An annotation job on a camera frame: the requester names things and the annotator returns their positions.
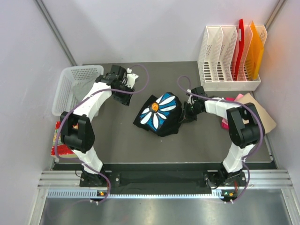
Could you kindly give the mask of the black daisy print t shirt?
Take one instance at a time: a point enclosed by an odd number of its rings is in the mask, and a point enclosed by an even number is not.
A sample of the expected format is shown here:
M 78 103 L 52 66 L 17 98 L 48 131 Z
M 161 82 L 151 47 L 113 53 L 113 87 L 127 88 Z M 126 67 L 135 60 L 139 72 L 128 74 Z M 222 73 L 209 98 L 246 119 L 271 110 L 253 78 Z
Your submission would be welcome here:
M 177 134 L 182 120 L 182 104 L 171 92 L 160 97 L 151 95 L 137 114 L 133 124 L 157 136 Z

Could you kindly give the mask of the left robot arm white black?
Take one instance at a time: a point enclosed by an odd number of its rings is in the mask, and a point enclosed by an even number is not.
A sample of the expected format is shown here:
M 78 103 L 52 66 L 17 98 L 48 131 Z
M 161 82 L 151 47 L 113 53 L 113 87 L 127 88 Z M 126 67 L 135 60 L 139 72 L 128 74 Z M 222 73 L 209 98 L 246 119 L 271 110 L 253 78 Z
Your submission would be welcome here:
M 60 139 L 71 149 L 82 165 L 82 187 L 99 187 L 106 182 L 103 163 L 93 147 L 95 134 L 92 119 L 110 97 L 129 105 L 138 75 L 130 68 L 112 65 L 110 72 L 99 74 L 79 106 L 60 116 Z

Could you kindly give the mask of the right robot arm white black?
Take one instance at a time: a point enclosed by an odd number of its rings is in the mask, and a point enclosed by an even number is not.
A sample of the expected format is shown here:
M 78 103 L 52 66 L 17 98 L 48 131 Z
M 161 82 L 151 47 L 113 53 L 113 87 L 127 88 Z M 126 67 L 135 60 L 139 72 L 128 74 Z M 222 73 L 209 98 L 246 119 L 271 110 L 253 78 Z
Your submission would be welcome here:
M 226 158 L 206 181 L 214 188 L 231 185 L 240 175 L 251 150 L 262 142 L 265 130 L 253 103 L 242 104 L 219 97 L 208 97 L 202 86 L 187 90 L 188 101 L 184 103 L 183 120 L 192 122 L 200 113 L 210 113 L 227 120 L 232 144 Z

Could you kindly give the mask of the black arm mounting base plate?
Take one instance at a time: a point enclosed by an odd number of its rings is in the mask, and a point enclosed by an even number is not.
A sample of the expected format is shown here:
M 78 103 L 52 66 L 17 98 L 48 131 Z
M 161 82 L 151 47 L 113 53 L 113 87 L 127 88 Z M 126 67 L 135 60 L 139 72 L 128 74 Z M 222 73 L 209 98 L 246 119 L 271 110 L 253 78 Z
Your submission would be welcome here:
M 191 185 L 200 188 L 217 188 L 220 186 L 239 186 L 246 184 L 241 176 L 225 179 L 218 172 L 203 171 L 114 171 L 103 172 L 103 175 L 88 175 L 83 172 L 80 182 L 82 187 L 99 187 L 109 179 L 113 188 L 134 188 L 139 185 L 145 185 L 146 188 L 157 188 L 159 185 Z

